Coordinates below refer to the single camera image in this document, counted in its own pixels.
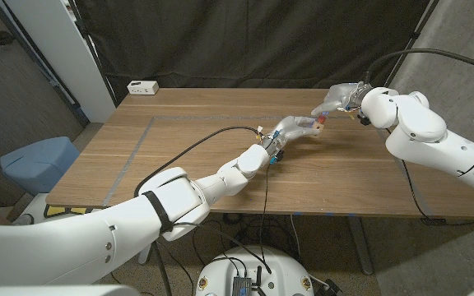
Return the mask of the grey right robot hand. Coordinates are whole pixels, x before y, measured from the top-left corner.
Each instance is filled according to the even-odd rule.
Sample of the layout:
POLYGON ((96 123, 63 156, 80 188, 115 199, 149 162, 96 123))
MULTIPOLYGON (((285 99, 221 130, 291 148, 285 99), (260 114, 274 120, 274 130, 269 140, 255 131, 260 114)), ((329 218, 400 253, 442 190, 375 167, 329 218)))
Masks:
POLYGON ((361 108, 365 95, 372 89, 373 86, 371 84, 364 83, 363 81, 331 86, 323 102, 311 111, 311 115, 317 117, 332 111, 357 111, 361 108))

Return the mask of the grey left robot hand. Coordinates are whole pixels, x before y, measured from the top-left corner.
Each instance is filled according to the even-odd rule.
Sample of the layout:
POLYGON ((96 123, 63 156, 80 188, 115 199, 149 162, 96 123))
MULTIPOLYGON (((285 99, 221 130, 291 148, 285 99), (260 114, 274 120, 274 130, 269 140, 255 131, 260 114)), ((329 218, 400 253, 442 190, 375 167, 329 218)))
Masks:
POLYGON ((287 116, 266 135, 263 139, 263 148, 272 155, 281 150, 289 141, 302 136, 317 136, 320 130, 313 128, 314 123, 314 118, 287 116))

